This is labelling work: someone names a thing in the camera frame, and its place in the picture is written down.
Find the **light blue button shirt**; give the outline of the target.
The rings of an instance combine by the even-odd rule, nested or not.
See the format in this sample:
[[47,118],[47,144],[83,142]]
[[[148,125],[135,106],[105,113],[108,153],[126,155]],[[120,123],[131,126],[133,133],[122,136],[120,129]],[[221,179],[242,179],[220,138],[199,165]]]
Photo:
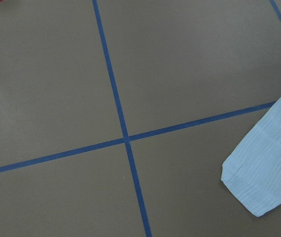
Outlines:
[[281,205],[281,97],[224,161],[221,181],[256,217]]

